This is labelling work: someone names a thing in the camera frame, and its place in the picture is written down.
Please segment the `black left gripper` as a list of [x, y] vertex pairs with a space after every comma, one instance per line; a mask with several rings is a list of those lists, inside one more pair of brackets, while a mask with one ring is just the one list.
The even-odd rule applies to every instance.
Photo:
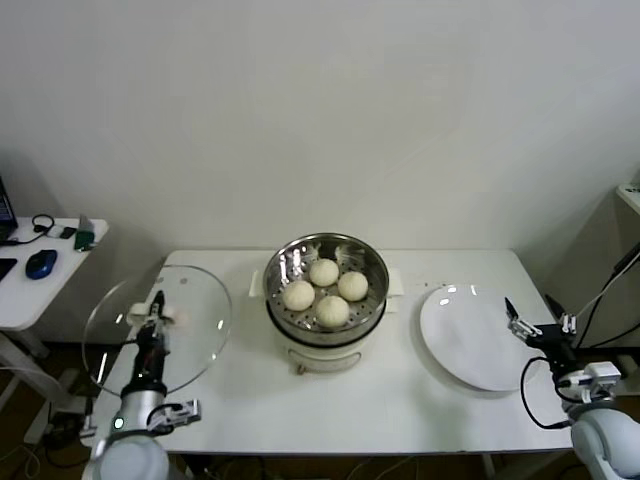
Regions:
[[165, 358], [168, 355], [162, 332], [167, 317], [164, 314], [165, 294], [158, 290], [149, 308], [149, 322], [136, 335], [138, 353], [134, 359], [131, 385], [134, 388], [165, 388], [163, 382]]

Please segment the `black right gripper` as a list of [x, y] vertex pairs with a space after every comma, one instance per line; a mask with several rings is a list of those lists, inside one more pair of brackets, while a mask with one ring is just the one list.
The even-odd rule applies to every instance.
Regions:
[[577, 333], [577, 317], [568, 313], [551, 295], [544, 299], [558, 324], [534, 326], [522, 319], [511, 301], [505, 297], [508, 328], [519, 339], [529, 338], [529, 347], [540, 350], [550, 362], [552, 373], [571, 373], [576, 370], [576, 355], [572, 336]]

